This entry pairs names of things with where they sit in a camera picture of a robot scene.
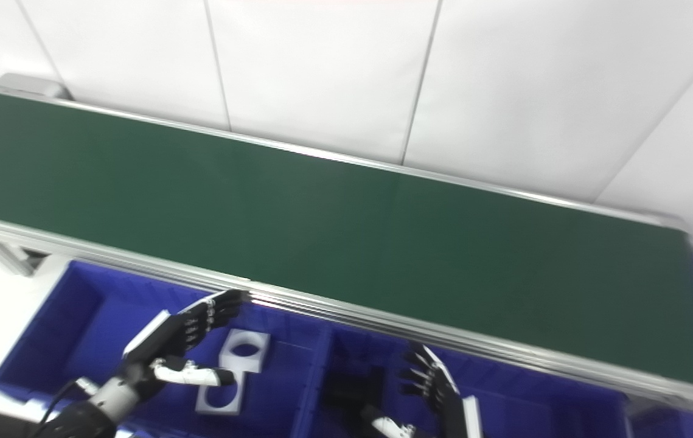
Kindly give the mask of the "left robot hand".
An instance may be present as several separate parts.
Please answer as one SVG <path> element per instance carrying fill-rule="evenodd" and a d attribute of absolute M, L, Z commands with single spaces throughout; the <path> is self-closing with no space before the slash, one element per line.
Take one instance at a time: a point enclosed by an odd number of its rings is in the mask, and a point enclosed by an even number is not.
<path fill-rule="evenodd" d="M 247 291 L 229 289 L 202 297 L 178 313 L 162 311 L 127 344 L 116 377 L 135 391 L 141 403 L 157 396 L 167 382 L 155 375 L 155 367 L 182 372 L 187 352 L 237 317 L 246 297 Z"/>

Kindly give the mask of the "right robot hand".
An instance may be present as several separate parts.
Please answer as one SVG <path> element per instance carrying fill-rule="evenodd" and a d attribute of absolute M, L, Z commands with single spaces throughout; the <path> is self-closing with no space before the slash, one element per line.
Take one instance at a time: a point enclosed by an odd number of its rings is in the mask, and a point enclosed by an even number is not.
<path fill-rule="evenodd" d="M 400 393 L 418 397 L 435 415 L 438 437 L 483 437 L 479 402 L 465 397 L 444 362 L 424 344 L 411 341 L 403 354 L 408 367 L 399 372 Z M 363 426 L 379 437 L 431 437 L 410 423 L 401 423 L 374 405 L 360 411 Z"/>

